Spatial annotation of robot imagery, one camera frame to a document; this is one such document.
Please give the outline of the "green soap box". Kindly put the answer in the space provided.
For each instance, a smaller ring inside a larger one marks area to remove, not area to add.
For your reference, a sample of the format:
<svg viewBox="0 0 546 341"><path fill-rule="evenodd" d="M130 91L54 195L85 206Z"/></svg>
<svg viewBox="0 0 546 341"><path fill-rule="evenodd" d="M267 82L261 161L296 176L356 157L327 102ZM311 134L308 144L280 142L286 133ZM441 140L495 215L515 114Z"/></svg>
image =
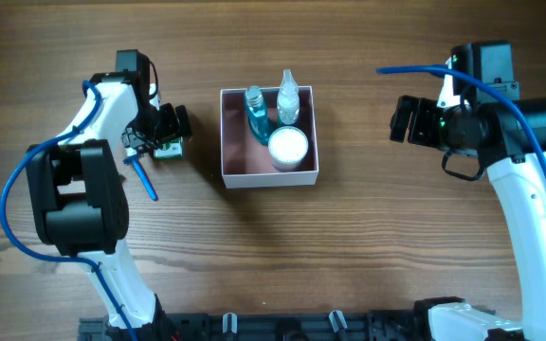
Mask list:
<svg viewBox="0 0 546 341"><path fill-rule="evenodd" d="M153 151L153 159L177 159L184 157L183 138L178 137L164 143L159 149Z"/></svg>

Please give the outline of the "blue mouthwash bottle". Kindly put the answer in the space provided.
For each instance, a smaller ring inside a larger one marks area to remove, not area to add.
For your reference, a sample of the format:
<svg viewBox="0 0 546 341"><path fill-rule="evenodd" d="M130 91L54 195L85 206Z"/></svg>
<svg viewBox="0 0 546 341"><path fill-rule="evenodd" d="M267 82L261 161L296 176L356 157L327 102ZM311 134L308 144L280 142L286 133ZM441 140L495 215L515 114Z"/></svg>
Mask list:
<svg viewBox="0 0 546 341"><path fill-rule="evenodd" d="M256 140L267 145L270 137L267 106L260 87L250 86L244 93L245 108L250 131Z"/></svg>

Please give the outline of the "blue jar white lid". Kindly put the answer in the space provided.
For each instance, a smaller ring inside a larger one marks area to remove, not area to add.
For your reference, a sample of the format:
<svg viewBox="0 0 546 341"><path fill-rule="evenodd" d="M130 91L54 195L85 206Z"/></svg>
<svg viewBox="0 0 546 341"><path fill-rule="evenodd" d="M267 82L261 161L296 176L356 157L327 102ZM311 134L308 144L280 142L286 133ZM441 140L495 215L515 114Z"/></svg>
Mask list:
<svg viewBox="0 0 546 341"><path fill-rule="evenodd" d="M305 133L293 126L282 126L269 138L268 149L273 167L278 171L295 170L309 150Z"/></svg>

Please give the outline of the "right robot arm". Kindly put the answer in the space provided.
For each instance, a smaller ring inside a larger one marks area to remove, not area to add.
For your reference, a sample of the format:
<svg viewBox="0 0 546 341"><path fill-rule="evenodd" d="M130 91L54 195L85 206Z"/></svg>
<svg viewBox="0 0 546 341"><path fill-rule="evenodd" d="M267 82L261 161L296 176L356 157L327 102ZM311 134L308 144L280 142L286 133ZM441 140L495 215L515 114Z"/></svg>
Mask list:
<svg viewBox="0 0 546 341"><path fill-rule="evenodd" d="M443 80L437 99L403 96L390 122L394 142L445 157L473 157L493 186L519 273L522 314L508 320L457 297L417 301L421 340L546 340L546 98L523 99L505 41L455 46L426 67Z"/></svg>

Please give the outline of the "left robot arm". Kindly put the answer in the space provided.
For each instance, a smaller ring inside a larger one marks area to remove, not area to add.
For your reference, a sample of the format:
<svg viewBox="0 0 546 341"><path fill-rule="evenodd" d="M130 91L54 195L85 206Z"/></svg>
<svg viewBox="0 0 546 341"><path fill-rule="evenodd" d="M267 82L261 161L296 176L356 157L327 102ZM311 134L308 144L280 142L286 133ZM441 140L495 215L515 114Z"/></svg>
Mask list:
<svg viewBox="0 0 546 341"><path fill-rule="evenodd" d="M36 232L56 247L53 262L75 262L107 309L112 340L177 340L180 332L146 285L125 240L129 207L113 150L135 165L192 134L183 106L161 103L155 65L136 49L120 50L115 69L82 84L85 102L56 137L27 151Z"/></svg>

